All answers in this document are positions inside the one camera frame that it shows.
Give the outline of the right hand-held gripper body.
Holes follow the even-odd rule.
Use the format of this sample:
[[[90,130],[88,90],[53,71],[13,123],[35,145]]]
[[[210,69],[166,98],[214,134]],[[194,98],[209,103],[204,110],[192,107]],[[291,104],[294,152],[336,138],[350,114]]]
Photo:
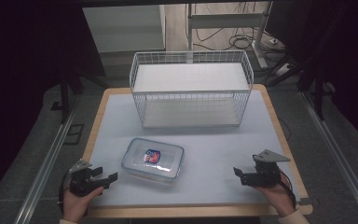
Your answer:
[[[278,162],[290,161],[289,158],[268,149],[254,155],[253,160],[255,173],[245,173],[245,177],[252,182],[251,187],[264,188],[274,187],[282,181]]]

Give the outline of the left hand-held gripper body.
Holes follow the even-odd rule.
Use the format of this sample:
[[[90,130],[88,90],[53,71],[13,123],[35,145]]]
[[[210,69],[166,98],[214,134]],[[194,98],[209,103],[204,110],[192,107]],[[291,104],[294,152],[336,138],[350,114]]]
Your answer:
[[[91,164],[88,161],[80,159],[70,170],[70,192],[76,196],[84,197],[90,194],[95,189],[99,188],[100,180],[92,180],[90,168]]]

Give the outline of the person's left hand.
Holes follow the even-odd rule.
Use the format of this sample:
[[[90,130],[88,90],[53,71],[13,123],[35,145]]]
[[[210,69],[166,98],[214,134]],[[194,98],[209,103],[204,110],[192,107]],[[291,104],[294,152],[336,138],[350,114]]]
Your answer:
[[[83,216],[86,214],[89,203],[104,191],[103,187],[99,187],[84,197],[76,196],[69,190],[63,194],[63,214],[61,219],[80,223]]]

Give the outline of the person's right hand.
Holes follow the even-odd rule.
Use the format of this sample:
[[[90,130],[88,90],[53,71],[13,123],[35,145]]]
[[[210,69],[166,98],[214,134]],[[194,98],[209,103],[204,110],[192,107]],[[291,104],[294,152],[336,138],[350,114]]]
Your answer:
[[[255,189],[267,198],[280,217],[287,217],[296,211],[289,194],[280,184],[270,188],[255,187]]]

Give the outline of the light blue table mat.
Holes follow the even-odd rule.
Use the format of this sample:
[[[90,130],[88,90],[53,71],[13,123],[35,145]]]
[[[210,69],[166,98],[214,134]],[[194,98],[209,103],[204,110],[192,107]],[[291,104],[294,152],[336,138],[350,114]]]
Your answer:
[[[171,183],[129,174],[121,161],[131,140],[140,137],[174,144],[185,150],[179,176]],[[176,206],[262,203],[264,196],[244,186],[233,169],[255,170],[253,156],[268,149],[283,154],[282,146],[260,91],[252,91],[239,127],[144,129],[132,96],[110,95],[90,162],[103,173],[118,173],[94,206]]]

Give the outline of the red and blue packet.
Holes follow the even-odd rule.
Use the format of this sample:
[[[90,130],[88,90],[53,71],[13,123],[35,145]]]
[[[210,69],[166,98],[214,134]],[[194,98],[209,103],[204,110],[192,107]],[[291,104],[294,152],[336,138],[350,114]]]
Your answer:
[[[155,149],[148,149],[144,154],[144,162],[146,163],[158,163],[161,157],[161,152]]]

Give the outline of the clear plastic lidded container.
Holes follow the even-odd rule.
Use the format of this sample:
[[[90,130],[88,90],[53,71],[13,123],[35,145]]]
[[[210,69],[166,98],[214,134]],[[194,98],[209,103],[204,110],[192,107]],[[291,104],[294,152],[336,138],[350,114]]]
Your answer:
[[[144,154],[148,149],[161,152],[158,163],[144,162]],[[184,156],[185,150],[177,145],[136,137],[130,141],[121,167],[136,177],[171,184],[180,174]]]

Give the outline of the black stand leg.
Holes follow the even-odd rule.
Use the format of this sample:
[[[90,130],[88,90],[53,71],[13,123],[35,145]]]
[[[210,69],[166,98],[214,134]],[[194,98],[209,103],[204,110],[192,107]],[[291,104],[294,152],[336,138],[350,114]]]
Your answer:
[[[314,84],[313,110],[319,119],[324,120],[323,97],[326,95],[326,92],[324,91],[322,67],[318,63],[318,58],[316,56],[309,57],[303,63],[295,64],[287,72],[268,81],[266,85],[268,87],[276,86],[289,77],[299,73],[302,73],[302,75],[296,84],[297,89],[299,91],[307,91],[310,88],[310,85]]]
[[[62,112],[62,120],[61,124],[64,124],[70,116],[70,102],[69,102],[69,91],[72,91],[75,95],[80,95],[84,92],[85,87],[81,82],[81,78],[85,78],[92,83],[102,87],[104,90],[109,88],[109,85],[95,76],[92,76],[85,71],[76,68],[73,72],[59,72],[60,77],[60,94],[61,100],[59,102],[54,102],[51,109],[61,110]]]

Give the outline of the white power strip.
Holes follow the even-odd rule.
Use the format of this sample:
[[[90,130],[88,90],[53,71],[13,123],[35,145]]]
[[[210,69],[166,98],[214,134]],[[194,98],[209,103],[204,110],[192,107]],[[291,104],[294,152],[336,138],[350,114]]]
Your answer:
[[[290,63],[285,63],[281,68],[278,69],[278,71],[275,73],[275,75],[277,77],[280,77],[292,68],[293,68],[293,66]]]

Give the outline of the dark curtain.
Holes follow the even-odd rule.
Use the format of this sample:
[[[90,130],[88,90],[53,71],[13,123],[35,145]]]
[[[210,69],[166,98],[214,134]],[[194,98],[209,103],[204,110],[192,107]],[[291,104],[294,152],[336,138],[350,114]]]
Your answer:
[[[47,90],[103,75],[82,6],[70,0],[0,0],[0,180],[20,151]]]
[[[274,0],[267,32],[295,62],[310,64],[299,87],[322,76],[335,88],[334,104],[358,131],[358,0]]]

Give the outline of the white cabinet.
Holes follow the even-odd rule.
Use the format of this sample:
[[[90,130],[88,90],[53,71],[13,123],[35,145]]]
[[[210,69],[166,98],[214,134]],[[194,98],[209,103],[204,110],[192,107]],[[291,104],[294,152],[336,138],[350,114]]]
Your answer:
[[[165,49],[163,5],[84,7],[83,13],[100,53]]]

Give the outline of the grey metal stand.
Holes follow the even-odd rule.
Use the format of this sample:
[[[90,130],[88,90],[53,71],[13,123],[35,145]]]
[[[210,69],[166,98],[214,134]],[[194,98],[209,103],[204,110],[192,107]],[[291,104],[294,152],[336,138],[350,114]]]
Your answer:
[[[261,53],[261,39],[264,34],[270,9],[271,1],[267,1],[264,10],[261,13],[249,14],[212,14],[200,15],[192,12],[192,5],[187,5],[187,49],[193,49],[193,30],[194,29],[217,29],[217,28],[256,28],[258,34],[255,40],[251,42],[252,50],[262,69],[266,69],[268,64]]]

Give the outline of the aluminium floor rail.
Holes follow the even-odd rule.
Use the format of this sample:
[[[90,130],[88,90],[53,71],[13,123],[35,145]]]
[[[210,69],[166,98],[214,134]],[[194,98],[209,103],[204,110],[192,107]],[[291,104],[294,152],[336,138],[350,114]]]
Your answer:
[[[338,170],[341,172],[341,175],[345,179],[345,182],[348,185],[351,194],[353,195],[355,201],[358,204],[358,177],[356,176],[348,160],[342,153],[341,148],[339,147],[335,137],[330,132],[327,124],[324,120],[320,119],[320,117],[314,111],[313,102],[310,96],[304,92],[301,92],[300,96],[302,97],[304,104],[317,127],[317,130],[320,132],[328,151],[332,155],[332,158],[335,161]]]
[[[39,170],[34,178],[19,213],[17,214],[13,224],[29,224],[37,207],[38,201],[41,198],[42,192],[47,184],[48,178],[51,174],[55,161],[57,160],[61,151],[63,141],[67,135],[69,128],[73,122],[79,100],[75,100],[70,104],[69,115],[65,122],[60,126],[52,145],[48,149],[48,153],[39,167]]]

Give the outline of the black floor frame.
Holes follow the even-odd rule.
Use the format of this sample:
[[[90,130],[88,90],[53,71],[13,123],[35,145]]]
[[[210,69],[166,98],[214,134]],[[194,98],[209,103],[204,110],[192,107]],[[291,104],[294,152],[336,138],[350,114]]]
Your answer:
[[[79,144],[84,125],[83,124],[72,124],[64,138],[64,144],[69,146],[76,146]]]

